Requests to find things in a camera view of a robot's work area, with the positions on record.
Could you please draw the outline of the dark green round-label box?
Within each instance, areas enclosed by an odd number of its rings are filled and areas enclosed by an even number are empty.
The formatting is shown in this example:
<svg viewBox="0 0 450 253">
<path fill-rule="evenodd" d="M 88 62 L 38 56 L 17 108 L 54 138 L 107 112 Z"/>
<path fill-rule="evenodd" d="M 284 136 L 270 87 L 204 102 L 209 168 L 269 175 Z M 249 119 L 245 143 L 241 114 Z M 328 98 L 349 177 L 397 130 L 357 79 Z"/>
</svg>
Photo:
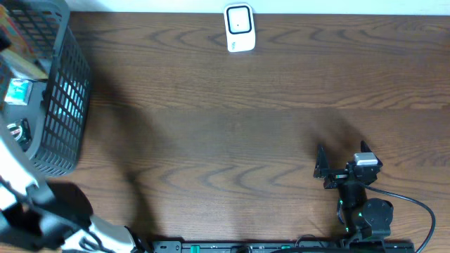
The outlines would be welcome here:
<svg viewBox="0 0 450 253">
<path fill-rule="evenodd" d="M 7 126 L 13 138 L 23 151 L 26 151 L 32 141 L 31 130 L 27 119 L 19 119 Z"/>
</svg>

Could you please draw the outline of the teal tissue pack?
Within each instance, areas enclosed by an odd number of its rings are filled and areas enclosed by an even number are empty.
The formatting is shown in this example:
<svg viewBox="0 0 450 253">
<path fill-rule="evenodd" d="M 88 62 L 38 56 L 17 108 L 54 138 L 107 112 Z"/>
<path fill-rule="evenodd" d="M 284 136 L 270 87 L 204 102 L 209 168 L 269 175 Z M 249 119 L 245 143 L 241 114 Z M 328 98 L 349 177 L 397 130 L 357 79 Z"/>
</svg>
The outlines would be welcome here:
<svg viewBox="0 0 450 253">
<path fill-rule="evenodd" d="M 32 92 L 33 82 L 28 79 L 12 78 L 4 101 L 9 105 L 27 105 Z"/>
</svg>

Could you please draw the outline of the cream snack bag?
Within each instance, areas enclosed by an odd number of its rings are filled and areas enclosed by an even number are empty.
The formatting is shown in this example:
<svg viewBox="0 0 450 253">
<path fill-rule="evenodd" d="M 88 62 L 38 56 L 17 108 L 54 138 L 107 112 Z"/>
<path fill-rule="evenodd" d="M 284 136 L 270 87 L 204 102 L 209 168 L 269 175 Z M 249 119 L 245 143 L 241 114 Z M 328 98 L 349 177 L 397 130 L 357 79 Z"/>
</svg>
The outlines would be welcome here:
<svg viewBox="0 0 450 253">
<path fill-rule="evenodd" d="M 31 80 L 48 79 L 48 72 L 40 65 L 32 47 L 1 5 L 1 58 L 15 77 Z"/>
</svg>

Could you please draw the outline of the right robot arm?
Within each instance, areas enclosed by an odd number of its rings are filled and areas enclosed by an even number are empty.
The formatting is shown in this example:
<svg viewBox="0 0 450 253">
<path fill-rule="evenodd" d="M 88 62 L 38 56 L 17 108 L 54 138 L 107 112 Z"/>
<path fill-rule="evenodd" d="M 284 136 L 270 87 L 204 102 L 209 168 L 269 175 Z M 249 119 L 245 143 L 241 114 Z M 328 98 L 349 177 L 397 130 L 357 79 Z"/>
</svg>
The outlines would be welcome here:
<svg viewBox="0 0 450 253">
<path fill-rule="evenodd" d="M 375 182 L 383 163 L 375 156 L 365 141 L 361 151 L 343 169 L 330 167 L 324 148 L 317 148 L 314 178 L 323 179 L 325 189 L 339 192 L 337 214 L 340 223 L 348 229 L 342 247 L 349 249 L 357 243 L 382 243 L 390 235 L 393 220 L 392 203 L 380 198 L 367 198 L 367 187 Z"/>
</svg>

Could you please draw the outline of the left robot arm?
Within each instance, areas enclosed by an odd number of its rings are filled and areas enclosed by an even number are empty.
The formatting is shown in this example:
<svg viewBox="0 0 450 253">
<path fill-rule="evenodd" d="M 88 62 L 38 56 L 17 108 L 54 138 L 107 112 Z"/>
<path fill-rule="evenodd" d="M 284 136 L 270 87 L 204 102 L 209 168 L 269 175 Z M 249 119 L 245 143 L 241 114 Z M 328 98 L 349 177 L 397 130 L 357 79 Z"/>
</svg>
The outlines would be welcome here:
<svg viewBox="0 0 450 253">
<path fill-rule="evenodd" d="M 31 252 L 152 252 L 126 226 L 94 214 L 73 183 L 48 182 L 1 122 L 1 241 Z"/>
</svg>

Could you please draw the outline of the white barcode scanner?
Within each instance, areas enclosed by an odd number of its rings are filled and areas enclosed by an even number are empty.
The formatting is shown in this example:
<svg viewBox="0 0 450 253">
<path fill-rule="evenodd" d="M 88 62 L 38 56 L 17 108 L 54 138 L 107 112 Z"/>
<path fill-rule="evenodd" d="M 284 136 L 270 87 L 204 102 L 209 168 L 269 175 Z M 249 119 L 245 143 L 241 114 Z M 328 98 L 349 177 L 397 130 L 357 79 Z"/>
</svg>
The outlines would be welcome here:
<svg viewBox="0 0 450 253">
<path fill-rule="evenodd" d="M 255 48 L 255 22 L 250 5 L 241 3 L 226 6 L 224 24 L 228 52 L 245 52 Z"/>
</svg>

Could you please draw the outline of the grey plastic mesh basket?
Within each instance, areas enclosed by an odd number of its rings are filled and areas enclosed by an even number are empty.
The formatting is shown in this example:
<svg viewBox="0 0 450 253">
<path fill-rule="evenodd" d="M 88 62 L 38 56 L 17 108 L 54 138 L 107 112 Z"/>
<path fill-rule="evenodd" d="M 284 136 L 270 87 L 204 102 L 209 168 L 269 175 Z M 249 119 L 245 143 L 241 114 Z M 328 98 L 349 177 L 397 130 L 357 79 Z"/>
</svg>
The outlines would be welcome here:
<svg viewBox="0 0 450 253">
<path fill-rule="evenodd" d="M 69 174 L 77 166 L 91 95 L 91 70 L 68 21 L 65 1 L 2 1 L 18 32 L 49 71 L 34 82 L 26 105 L 1 103 L 7 124 L 25 121 L 31 133 L 25 154 L 45 176 Z"/>
</svg>

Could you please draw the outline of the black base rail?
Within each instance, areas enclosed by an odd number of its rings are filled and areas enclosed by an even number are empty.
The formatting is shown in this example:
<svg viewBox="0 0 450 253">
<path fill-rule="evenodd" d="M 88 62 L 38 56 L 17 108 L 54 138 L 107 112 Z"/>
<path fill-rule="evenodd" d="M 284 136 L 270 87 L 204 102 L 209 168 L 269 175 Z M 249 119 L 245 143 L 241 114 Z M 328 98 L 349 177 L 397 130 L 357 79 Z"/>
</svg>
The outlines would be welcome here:
<svg viewBox="0 0 450 253">
<path fill-rule="evenodd" d="M 353 242 L 348 246 L 338 242 L 307 238 L 299 242 L 181 242 L 153 241 L 154 253 L 273 253 L 273 252 L 342 252 L 342 253 L 414 253 L 410 242 Z"/>
</svg>

